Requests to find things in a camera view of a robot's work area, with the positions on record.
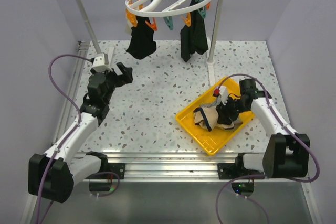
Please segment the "beige underwear navy trim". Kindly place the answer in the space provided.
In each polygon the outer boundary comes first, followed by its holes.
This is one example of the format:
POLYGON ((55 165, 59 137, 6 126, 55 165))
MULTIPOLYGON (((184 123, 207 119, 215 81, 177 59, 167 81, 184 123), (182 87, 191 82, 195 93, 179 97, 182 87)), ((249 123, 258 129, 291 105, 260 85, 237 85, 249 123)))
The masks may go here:
POLYGON ((239 118, 232 124, 218 124, 218 113, 216 107, 211 108, 196 108, 193 111, 194 124, 199 125, 201 128, 212 131, 214 128, 232 130, 238 125, 242 124, 242 120, 239 118))

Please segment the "grey striped underwear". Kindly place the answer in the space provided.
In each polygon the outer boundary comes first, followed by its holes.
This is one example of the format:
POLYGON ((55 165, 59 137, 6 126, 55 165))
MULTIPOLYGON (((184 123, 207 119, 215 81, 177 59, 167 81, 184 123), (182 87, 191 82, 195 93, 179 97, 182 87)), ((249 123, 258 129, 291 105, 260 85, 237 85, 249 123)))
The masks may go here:
POLYGON ((211 102, 211 103, 200 104, 199 107, 200 107, 200 108, 217 107, 221 102, 222 102, 222 96, 219 95, 218 97, 216 97, 216 99, 215 99, 213 102, 211 102))

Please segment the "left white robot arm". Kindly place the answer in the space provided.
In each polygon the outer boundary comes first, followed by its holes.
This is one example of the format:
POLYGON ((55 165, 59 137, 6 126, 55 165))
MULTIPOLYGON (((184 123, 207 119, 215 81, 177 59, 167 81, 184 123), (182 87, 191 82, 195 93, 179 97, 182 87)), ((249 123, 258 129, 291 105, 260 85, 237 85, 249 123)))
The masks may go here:
POLYGON ((109 113, 115 89, 133 81, 131 67, 121 62, 117 63, 117 67, 121 75, 114 70, 92 71, 79 115, 71 127, 54 146, 30 158, 28 192, 31 195, 64 203, 73 188, 86 178, 96 176, 119 179, 105 154, 90 151, 80 161, 72 161, 86 139, 98 129, 109 113))

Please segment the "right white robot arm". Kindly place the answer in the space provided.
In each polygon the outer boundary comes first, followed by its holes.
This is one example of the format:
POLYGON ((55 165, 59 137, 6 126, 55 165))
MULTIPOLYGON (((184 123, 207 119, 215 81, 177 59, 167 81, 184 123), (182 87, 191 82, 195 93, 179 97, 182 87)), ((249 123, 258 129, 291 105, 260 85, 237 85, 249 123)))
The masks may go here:
POLYGON ((264 87, 258 88, 256 79, 239 82, 240 95, 219 95, 216 106, 218 122, 234 122, 244 112, 252 112, 263 126, 269 142, 264 153, 239 153, 229 169, 231 173, 246 178, 264 174, 268 178, 303 178, 308 172, 310 140, 306 134, 294 130, 272 102, 264 87))

